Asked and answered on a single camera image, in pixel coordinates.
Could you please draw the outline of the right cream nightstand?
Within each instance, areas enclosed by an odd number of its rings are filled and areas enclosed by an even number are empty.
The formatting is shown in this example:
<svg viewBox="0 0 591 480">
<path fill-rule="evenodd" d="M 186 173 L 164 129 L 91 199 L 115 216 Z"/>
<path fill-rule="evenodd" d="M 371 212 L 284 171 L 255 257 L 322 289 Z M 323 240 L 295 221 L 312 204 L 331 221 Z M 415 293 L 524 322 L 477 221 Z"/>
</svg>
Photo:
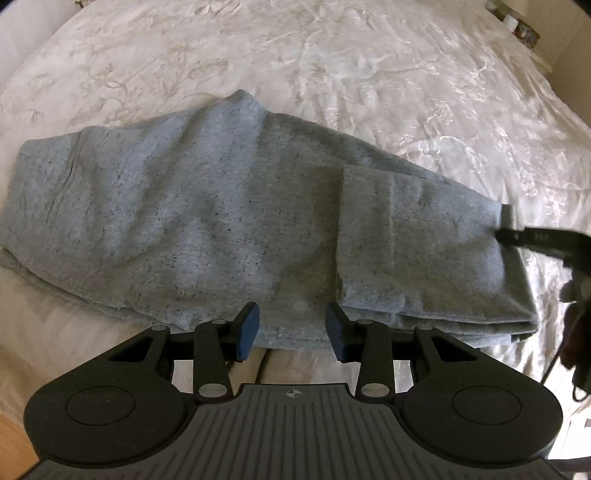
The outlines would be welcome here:
<svg viewBox="0 0 591 480">
<path fill-rule="evenodd" d="M 534 52 L 541 35 L 525 20 L 529 8 L 528 0 L 487 0 L 485 8 L 501 21 L 528 50 L 532 62 L 544 77 L 552 72 L 552 66 Z"/>
</svg>

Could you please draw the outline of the light blue speckled pants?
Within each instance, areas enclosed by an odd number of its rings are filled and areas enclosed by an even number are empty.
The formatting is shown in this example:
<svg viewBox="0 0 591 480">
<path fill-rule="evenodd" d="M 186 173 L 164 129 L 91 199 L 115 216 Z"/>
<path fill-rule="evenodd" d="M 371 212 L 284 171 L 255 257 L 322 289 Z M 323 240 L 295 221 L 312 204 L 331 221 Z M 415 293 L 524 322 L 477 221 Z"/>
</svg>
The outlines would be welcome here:
<svg viewBox="0 0 591 480">
<path fill-rule="evenodd" d="M 481 347 L 538 330 L 513 209 L 245 91 L 29 140 L 1 263 L 109 316 L 189 330 L 262 311 L 257 341 L 325 345 L 325 307 Z"/>
</svg>

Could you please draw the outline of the white embroidered bedspread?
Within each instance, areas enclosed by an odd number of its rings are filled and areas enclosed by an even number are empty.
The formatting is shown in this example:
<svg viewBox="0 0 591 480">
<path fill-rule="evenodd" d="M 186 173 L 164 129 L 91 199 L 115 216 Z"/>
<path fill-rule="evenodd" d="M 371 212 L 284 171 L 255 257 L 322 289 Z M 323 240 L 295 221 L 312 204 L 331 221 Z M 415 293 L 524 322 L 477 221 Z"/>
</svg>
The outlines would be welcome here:
<svg viewBox="0 0 591 480">
<path fill-rule="evenodd" d="M 119 127 L 245 90 L 541 226 L 590 227 L 590 130 L 469 1 L 100 1 L 1 93 L 1 179 L 33 138 Z"/>
</svg>

